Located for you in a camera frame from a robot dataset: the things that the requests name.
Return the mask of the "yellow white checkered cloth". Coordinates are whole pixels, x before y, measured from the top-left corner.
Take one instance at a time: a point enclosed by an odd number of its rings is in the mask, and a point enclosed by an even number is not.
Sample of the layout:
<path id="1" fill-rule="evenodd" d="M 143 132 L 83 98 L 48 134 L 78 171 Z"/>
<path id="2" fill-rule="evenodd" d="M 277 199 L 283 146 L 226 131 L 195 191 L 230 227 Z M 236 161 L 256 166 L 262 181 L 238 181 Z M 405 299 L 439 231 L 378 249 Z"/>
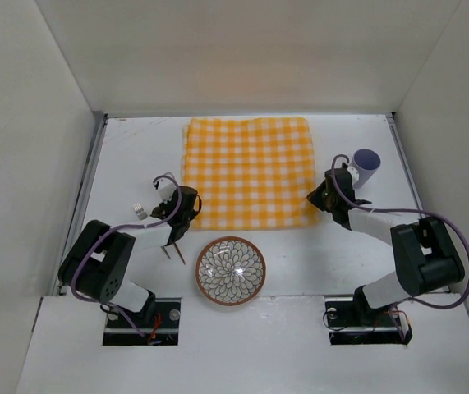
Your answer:
<path id="1" fill-rule="evenodd" d="M 182 182 L 196 189 L 201 231 L 308 227 L 319 215 L 315 152 L 303 117 L 194 117 L 184 130 Z"/>

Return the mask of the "floral patterned bowl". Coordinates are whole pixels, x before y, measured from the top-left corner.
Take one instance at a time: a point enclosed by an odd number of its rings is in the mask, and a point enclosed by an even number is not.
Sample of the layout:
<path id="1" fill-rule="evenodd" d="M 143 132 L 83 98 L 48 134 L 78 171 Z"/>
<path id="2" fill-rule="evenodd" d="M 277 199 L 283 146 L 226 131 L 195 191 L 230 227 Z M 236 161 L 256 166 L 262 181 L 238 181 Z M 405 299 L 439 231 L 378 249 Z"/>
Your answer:
<path id="1" fill-rule="evenodd" d="M 264 256 L 253 243 L 237 236 L 211 241 L 195 263 L 195 281 L 208 300 L 223 306 L 255 298 L 266 279 Z"/>

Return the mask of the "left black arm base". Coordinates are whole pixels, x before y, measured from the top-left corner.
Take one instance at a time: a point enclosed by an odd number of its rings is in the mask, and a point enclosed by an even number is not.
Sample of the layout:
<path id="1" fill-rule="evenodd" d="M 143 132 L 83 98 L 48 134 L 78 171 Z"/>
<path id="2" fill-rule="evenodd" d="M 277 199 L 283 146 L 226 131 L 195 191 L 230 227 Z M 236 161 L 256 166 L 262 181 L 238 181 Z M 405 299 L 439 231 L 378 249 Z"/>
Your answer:
<path id="1" fill-rule="evenodd" d="M 180 298 L 161 298 L 155 303 L 148 322 L 127 315 L 137 327 L 135 330 L 117 311 L 108 311 L 103 330 L 103 346 L 177 346 L 181 317 Z"/>

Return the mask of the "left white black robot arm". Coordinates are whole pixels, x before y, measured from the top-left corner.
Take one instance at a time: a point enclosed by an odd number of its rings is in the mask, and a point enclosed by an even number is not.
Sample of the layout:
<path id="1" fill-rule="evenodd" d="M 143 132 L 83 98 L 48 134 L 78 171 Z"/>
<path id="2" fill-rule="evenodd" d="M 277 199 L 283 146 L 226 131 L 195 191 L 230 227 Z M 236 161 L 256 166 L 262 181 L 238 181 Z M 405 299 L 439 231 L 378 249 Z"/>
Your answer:
<path id="1" fill-rule="evenodd" d="M 154 316 L 155 294 L 126 278 L 134 248 L 176 244 L 200 213 L 201 198 L 189 186 L 179 186 L 147 218 L 110 227 L 99 220 L 85 225 L 58 270 L 58 280 L 90 302 L 123 312 L 135 324 Z"/>

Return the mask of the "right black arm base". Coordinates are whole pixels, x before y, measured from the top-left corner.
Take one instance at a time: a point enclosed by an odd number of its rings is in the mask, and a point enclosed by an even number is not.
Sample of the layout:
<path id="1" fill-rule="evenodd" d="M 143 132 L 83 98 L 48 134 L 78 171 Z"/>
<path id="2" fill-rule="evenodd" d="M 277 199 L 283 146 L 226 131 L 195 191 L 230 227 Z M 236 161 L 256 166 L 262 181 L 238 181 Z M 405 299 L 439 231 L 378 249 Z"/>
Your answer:
<path id="1" fill-rule="evenodd" d="M 410 320 L 398 307 L 360 316 L 351 296 L 326 298 L 324 307 L 322 319 L 332 346 L 407 346 L 413 338 Z"/>

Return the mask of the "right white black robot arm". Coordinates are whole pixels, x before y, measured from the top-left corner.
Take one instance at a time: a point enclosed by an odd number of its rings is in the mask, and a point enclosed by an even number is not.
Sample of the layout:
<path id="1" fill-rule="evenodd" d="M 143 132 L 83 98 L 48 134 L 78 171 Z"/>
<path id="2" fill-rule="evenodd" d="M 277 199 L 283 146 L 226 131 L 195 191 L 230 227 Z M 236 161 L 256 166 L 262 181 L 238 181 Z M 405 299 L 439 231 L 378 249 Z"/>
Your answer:
<path id="1" fill-rule="evenodd" d="M 373 209 L 355 197 L 351 168 L 332 167 L 307 195 L 334 222 L 384 242 L 393 250 L 394 271 L 355 289 L 353 314 L 361 326 L 403 301 L 458 283 L 465 268 L 446 219 L 417 209 Z"/>

